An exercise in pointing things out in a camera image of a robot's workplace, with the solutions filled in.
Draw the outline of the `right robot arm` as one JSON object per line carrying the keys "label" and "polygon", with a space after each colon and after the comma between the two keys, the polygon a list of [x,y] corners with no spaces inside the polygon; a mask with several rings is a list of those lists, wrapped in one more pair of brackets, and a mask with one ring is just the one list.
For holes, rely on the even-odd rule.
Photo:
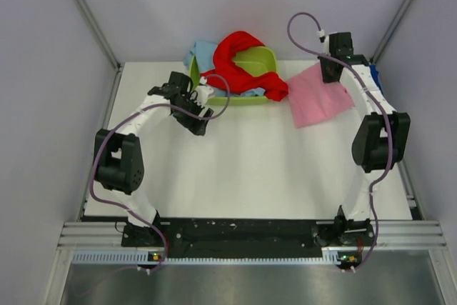
{"label": "right robot arm", "polygon": [[373,182],[379,184],[378,179],[385,179],[393,166],[403,159],[411,119],[406,112],[398,112],[387,102],[367,58],[353,52],[349,32],[325,34],[320,30],[318,37],[323,46],[323,56],[318,58],[323,82],[342,86],[360,118],[351,144],[356,173],[338,210],[346,220],[333,227],[335,240],[348,245],[360,234],[354,221],[365,221],[372,214],[376,187]]}

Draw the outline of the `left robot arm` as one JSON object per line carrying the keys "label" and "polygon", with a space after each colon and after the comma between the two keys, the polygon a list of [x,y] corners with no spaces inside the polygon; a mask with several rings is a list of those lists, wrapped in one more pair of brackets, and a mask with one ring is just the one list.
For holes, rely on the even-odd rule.
{"label": "left robot arm", "polygon": [[162,86],[149,90],[140,106],[127,120],[112,130],[101,129],[94,142],[93,181],[112,191],[116,204],[128,214],[128,221],[138,226],[137,236],[146,245],[157,244],[162,229],[154,223],[157,210],[150,204],[140,185],[145,176],[140,136],[146,136],[164,119],[171,116],[195,136],[206,133],[208,118],[214,111],[206,107],[214,90],[201,78],[192,79],[172,71]]}

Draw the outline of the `pink t shirt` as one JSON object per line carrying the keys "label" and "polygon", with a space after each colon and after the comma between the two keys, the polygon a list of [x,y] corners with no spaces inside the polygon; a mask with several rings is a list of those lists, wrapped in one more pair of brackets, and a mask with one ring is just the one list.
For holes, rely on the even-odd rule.
{"label": "pink t shirt", "polygon": [[323,82],[319,63],[291,77],[288,102],[297,129],[320,124],[354,107],[348,91],[338,82]]}

